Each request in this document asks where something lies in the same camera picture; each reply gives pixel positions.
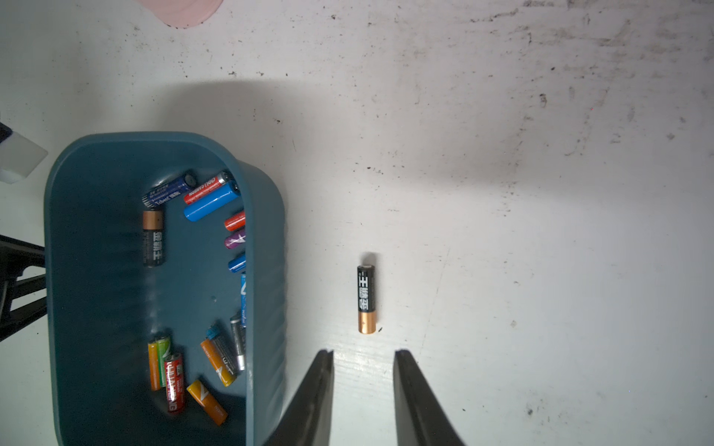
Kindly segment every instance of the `red battery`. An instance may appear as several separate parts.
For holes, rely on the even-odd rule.
[[[228,220],[223,222],[223,224],[225,225],[226,229],[231,232],[244,227],[246,225],[246,212],[241,211],[237,213],[236,215],[230,217]]]
[[[201,184],[199,187],[193,189],[191,192],[183,196],[183,201],[186,204],[191,204],[200,198],[203,198],[220,188],[222,185],[226,184],[231,177],[227,172],[220,172],[218,175],[214,176],[207,182]]]
[[[169,413],[179,413],[186,404],[186,388],[183,383],[183,357],[175,353],[164,361],[166,368],[166,401]]]

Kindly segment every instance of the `black and copper battery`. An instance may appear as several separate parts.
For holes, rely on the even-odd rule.
[[[357,267],[357,311],[360,333],[370,335],[377,329],[377,313],[374,305],[374,266]]]
[[[144,211],[144,265],[159,266],[164,258],[164,212]]]

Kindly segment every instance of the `green battery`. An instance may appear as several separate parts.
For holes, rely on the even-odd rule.
[[[171,356],[171,338],[166,336],[156,340],[159,347],[159,376],[161,376],[161,386],[166,387],[166,368],[164,361]]]

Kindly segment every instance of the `orange battery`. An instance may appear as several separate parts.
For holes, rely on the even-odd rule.
[[[149,343],[149,378],[151,389],[161,389],[161,375],[159,374],[159,347],[156,343]]]
[[[201,381],[195,380],[193,384],[186,388],[186,390],[188,390],[188,393],[190,393],[196,402],[203,407],[203,410],[206,411],[208,416],[211,417],[213,422],[215,422],[218,426],[222,425],[223,422],[226,421],[228,413],[221,407],[218,401],[216,401],[216,398],[208,392]]]
[[[233,373],[229,372],[228,369],[226,368],[226,365],[223,364],[223,359],[221,358],[221,355],[218,353],[218,350],[216,349],[216,346],[213,345],[210,339],[206,339],[201,343],[201,348],[203,348],[203,352],[208,356],[208,360],[211,361],[211,365],[213,366],[213,369],[218,373],[218,377],[221,379],[221,382],[223,385],[228,387],[229,385],[233,384],[233,381],[236,380],[236,376],[233,375]]]
[[[238,230],[246,225],[246,212],[241,211],[223,222],[223,225],[231,232]]]

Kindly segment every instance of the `copper battery cap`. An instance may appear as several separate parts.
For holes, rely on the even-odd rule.
[[[164,229],[163,211],[144,211],[144,229],[162,230]]]
[[[371,335],[377,331],[377,312],[371,311],[365,313],[359,311],[358,328],[359,332],[364,335]]]

